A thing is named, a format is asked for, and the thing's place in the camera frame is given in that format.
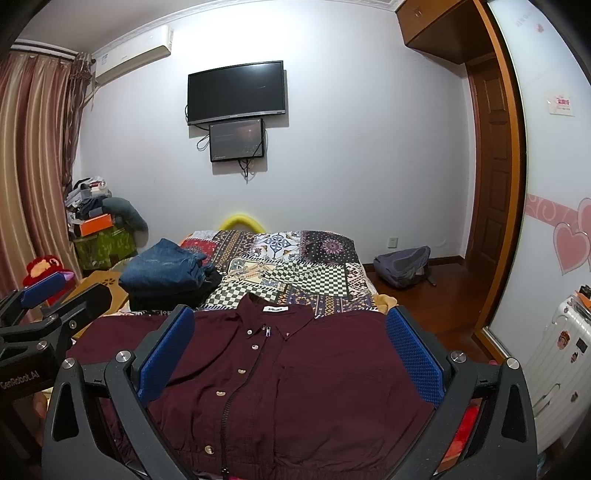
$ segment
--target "backpack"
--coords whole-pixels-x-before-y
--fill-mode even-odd
[[[409,287],[425,279],[435,286],[427,265],[430,254],[429,247],[419,247],[378,255],[374,259],[374,268],[380,277],[396,288]]]

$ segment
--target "clothing label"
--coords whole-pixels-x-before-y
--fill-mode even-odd
[[[263,308],[263,312],[286,312],[287,310],[289,310],[289,307],[265,307]]]

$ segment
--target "orange box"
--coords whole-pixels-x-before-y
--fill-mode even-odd
[[[579,291],[576,291],[575,293],[577,294],[579,300],[583,303],[583,305],[585,305],[588,309],[591,309],[591,300],[589,300],[585,295],[583,295]]]
[[[80,236],[90,235],[110,226],[113,226],[113,219],[110,213],[105,213],[104,215],[99,215],[98,217],[82,222],[80,224]]]

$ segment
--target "baseboard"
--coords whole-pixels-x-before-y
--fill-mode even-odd
[[[436,257],[429,259],[429,266],[432,265],[447,265],[450,263],[464,264],[464,258],[460,255],[452,255],[451,257]]]
[[[433,265],[447,265],[450,263],[458,263],[460,265],[464,264],[464,258],[460,255],[452,255],[451,257],[437,257],[437,258],[430,258],[429,259],[429,266]],[[375,272],[375,267],[373,263],[364,263],[363,268],[367,273]]]

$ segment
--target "wall-mounted monitor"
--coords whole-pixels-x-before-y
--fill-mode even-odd
[[[189,125],[274,113],[285,113],[282,61],[234,65],[189,75]]]
[[[261,158],[265,131],[260,118],[231,120],[209,128],[209,158],[214,162]]]

